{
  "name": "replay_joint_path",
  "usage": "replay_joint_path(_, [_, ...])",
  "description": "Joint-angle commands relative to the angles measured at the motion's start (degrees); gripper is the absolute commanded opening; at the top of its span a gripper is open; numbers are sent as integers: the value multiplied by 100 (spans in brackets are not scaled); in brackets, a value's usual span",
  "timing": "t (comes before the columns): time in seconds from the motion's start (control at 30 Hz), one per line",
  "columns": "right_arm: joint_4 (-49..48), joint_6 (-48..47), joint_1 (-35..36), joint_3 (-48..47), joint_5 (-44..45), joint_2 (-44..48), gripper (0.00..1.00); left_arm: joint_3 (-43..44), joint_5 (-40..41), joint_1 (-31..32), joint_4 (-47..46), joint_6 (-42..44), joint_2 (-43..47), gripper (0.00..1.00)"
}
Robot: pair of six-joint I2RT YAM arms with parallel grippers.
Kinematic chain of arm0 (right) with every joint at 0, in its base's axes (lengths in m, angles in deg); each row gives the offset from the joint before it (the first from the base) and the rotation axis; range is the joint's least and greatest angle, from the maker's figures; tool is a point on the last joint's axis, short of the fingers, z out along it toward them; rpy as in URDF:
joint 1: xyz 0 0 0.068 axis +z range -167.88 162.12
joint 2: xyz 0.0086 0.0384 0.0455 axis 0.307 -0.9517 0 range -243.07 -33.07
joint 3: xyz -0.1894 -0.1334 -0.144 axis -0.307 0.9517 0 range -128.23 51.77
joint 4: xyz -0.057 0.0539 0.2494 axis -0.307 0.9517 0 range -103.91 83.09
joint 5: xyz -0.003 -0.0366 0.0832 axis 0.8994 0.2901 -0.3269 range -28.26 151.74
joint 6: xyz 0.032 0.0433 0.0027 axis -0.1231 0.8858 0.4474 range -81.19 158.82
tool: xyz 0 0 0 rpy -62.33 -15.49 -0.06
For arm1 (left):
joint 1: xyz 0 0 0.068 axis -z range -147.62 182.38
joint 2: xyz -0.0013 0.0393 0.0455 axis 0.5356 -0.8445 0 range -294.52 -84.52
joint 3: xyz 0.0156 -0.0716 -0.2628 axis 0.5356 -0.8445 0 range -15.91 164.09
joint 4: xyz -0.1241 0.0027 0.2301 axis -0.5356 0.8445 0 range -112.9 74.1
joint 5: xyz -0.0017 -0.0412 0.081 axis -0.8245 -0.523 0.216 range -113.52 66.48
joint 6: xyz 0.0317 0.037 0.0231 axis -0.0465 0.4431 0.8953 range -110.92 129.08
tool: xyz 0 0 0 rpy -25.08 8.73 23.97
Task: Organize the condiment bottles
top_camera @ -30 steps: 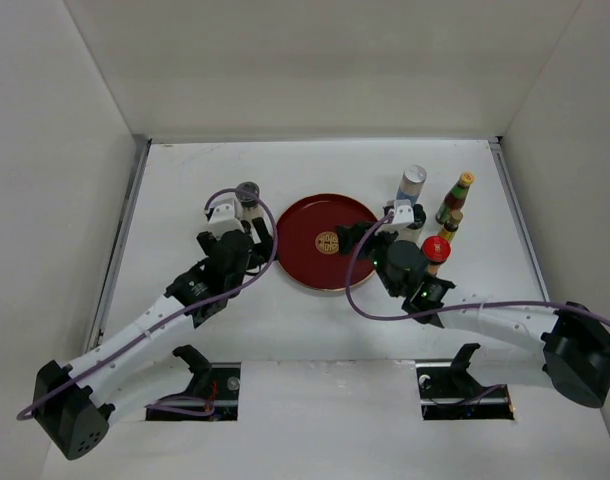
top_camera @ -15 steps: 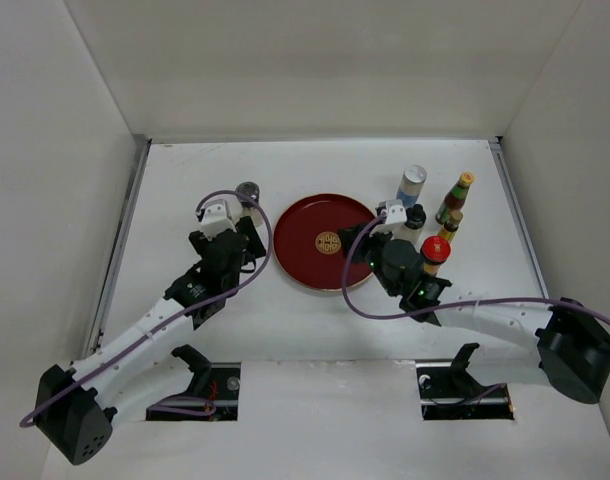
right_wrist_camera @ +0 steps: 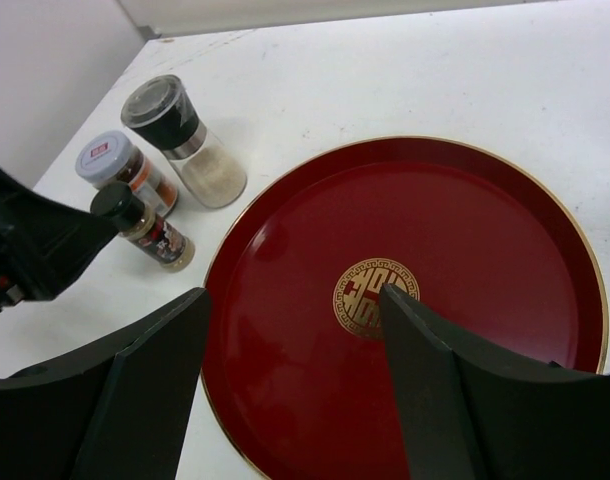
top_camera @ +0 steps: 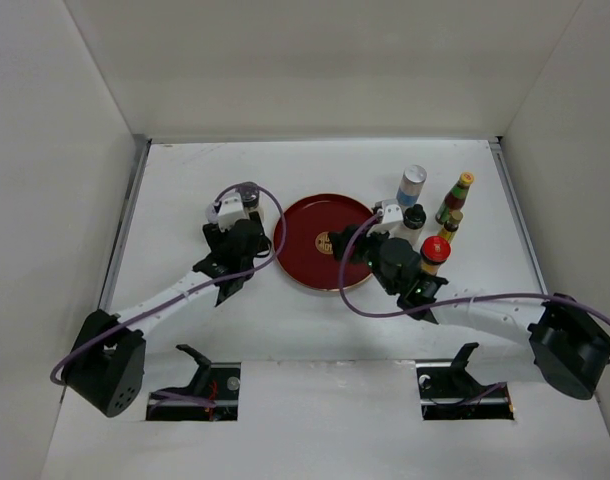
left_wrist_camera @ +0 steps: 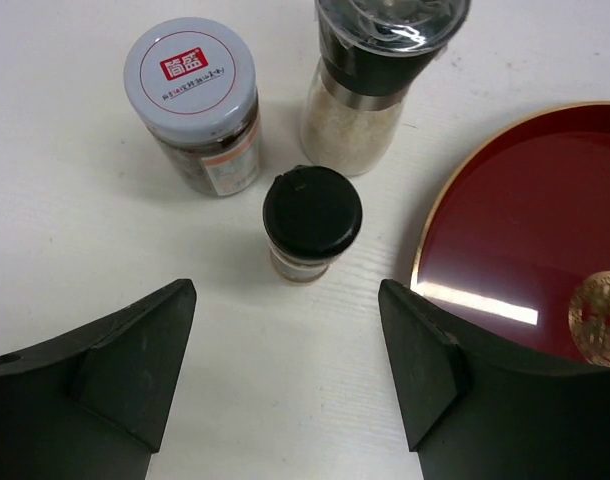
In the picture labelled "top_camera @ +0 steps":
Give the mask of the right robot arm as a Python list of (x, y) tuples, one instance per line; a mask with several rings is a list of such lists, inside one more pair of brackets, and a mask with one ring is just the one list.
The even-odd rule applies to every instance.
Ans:
[(579, 400), (590, 399), (610, 365), (610, 319), (563, 295), (481, 294), (453, 288), (421, 266), (405, 240), (366, 225), (329, 236), (341, 264), (366, 265), (396, 299), (395, 316), (492, 335), (503, 345), (463, 344), (447, 360), (422, 361), (420, 384), (435, 397), (480, 397), (508, 382), (541, 382)]

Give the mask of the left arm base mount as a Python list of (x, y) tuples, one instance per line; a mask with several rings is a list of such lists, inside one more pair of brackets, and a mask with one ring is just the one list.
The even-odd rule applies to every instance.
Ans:
[(176, 349), (196, 364), (183, 386), (158, 388), (149, 394), (145, 420), (154, 422), (225, 422), (238, 419), (242, 367), (214, 363), (187, 344)]

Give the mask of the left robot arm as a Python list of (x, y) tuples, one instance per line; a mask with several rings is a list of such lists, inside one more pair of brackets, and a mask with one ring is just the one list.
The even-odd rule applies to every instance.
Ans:
[(113, 418), (140, 392), (147, 337), (182, 308), (195, 304), (209, 310), (238, 293), (257, 268), (254, 261), (271, 253), (258, 212), (245, 214), (221, 230), (203, 226), (210, 253), (171, 287), (138, 305), (110, 314), (90, 313), (72, 350), (50, 378)]

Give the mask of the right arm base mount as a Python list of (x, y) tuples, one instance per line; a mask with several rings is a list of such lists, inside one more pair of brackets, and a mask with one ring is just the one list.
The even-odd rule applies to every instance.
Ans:
[(476, 342), (467, 343), (453, 359), (415, 364), (425, 421), (514, 420), (507, 385), (482, 385), (466, 371), (470, 356), (478, 347)]

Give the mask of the glass grinder with black top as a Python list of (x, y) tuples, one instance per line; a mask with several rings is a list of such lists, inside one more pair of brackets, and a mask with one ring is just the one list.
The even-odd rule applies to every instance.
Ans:
[(240, 195), (243, 207), (247, 212), (256, 211), (260, 203), (260, 189), (254, 182), (243, 182), (236, 186), (235, 191)]

